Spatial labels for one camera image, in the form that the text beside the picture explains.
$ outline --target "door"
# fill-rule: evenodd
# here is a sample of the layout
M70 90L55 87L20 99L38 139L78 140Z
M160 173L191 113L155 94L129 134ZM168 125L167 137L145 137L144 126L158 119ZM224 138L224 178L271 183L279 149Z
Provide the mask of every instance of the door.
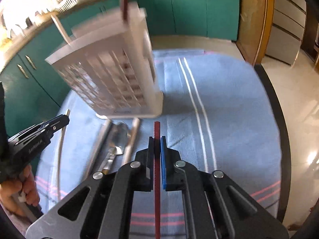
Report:
M120 0L104 0L95 4L99 12L105 12L109 9L113 9L120 6Z
M5 125L9 136L58 113L60 107L36 82L18 56L1 72L0 81L4 88Z
M71 12L70 14L66 15L65 17L61 17L60 21L69 36L72 35L72 30L74 26L80 24L81 22L88 20L94 16L96 16L98 13L100 13L101 10L98 6L89 5L86 6L80 10L76 10Z
M62 42L61 34L52 24L19 52L19 56L31 75L59 106L62 105L70 87L45 59Z
M236 41L239 0L207 1L207 36Z
M146 10L150 35L176 34L172 0L138 0L138 6Z
M206 0L172 0L176 33L207 36Z

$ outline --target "metal spoon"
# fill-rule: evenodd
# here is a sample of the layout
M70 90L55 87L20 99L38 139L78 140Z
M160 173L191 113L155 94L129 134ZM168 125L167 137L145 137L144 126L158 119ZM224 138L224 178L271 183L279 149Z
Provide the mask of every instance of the metal spoon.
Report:
M106 158L98 171L108 174L116 156L122 155L130 138L129 128L124 122L113 126Z

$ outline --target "dish drainer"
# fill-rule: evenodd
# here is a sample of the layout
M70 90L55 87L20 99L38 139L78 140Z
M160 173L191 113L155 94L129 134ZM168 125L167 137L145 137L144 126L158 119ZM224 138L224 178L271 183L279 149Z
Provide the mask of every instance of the dish drainer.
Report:
M59 22L55 21L61 34ZM46 61L68 85L107 118L154 118L162 113L146 14L137 3L128 6L128 20L119 8L100 14L72 30L68 44Z

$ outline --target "human hand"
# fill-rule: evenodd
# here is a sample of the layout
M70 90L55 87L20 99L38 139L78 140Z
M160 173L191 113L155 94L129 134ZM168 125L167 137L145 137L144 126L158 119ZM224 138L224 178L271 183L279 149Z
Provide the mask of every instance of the human hand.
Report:
M34 176L31 171L31 165L27 165L25 167L23 170L23 175L26 178L23 183L16 179L4 181L0 184L0 201L7 210L16 215L24 217L26 215L11 196L22 189L26 194L27 204L33 205L34 207L39 204L40 197L36 189Z

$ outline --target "white stripe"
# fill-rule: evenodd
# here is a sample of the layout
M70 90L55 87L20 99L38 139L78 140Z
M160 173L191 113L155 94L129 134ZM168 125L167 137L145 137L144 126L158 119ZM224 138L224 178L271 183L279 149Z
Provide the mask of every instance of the white stripe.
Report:
M196 92L199 104L202 107L202 111L203 111L205 122L206 122L207 132L208 132L208 136L209 136L209 142L211 144L211 149L212 149L212 156L213 156L213 161L214 161L214 170L217 170L217 162L216 162L215 148L214 148L214 143L213 143L213 136L212 136L211 128L209 127L209 122L208 122L206 110L205 110L204 104L202 103L202 100L200 99L200 96L199 96L199 93L198 93L198 90L197 90L197 86L196 86L196 83L195 83L195 79L193 77L192 71L190 70L190 68L188 66L186 58L184 58L184 62L185 62L185 65L186 65L186 67L188 69L190 77L192 79L193 85L195 87L195 92Z
M183 65L181 64L181 59L178 58L178 61L179 61L180 65L181 65L181 70L183 71L183 74L184 74L184 77L185 77L185 81L186 81L187 88L188 88L188 91L189 91L189 96L190 96L190 99L191 99L192 104L193 104L194 109L195 109L196 118L197 118L197 124L198 124L198 129L199 129L199 134L200 134L200 140L201 140L201 142L202 142L202 148L203 148L205 172L208 172L206 148L205 148L205 142L204 142L204 136L203 136L202 126L201 126L201 124L200 124L198 109L197 109L197 107L196 107L196 105L195 105L194 98L193 98L192 92L191 92L191 90L190 90L190 86L189 86L189 83L188 83L188 80L187 80L187 76L186 76L184 67L183 67Z

